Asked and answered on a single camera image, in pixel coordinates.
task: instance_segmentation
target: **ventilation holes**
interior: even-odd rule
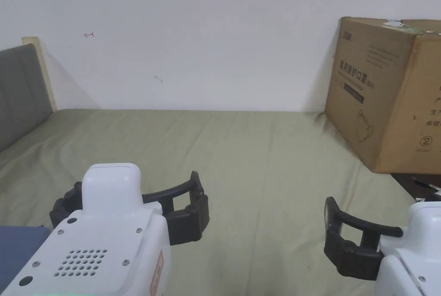
[[[101,263],[101,260],[94,260],[93,258],[104,258],[104,253],[107,252],[107,249],[77,249],[77,250],[70,250],[69,254],[79,254],[79,255],[67,255],[66,259],[76,259],[78,258],[76,261],[74,260],[63,260],[61,263],[62,265],[58,267],[58,271],[63,271],[63,272],[55,272],[54,273],[54,277],[64,277],[64,276],[94,276],[96,274],[95,270],[97,270],[99,268],[99,266],[97,264]]]

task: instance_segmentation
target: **dark table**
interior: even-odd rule
[[[403,174],[392,173],[391,176],[415,199],[426,198],[428,194],[436,192],[435,189],[424,187],[415,183],[414,177],[426,184],[433,184],[441,187],[441,175],[437,174]]]

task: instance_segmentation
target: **blue cushion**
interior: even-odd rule
[[[0,293],[51,234],[44,227],[0,226]]]

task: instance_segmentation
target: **white wall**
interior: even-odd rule
[[[0,48],[42,40],[60,109],[320,111],[341,16],[441,18],[441,8],[440,0],[0,0]]]

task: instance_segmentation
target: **green bed sheet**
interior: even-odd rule
[[[120,162],[140,167],[143,192],[196,170],[208,195],[202,240],[172,247],[166,295],[371,295],[373,282],[339,276],[323,254],[325,199],[390,225],[413,203],[323,113],[63,110],[0,153],[0,224],[50,227],[92,164]]]

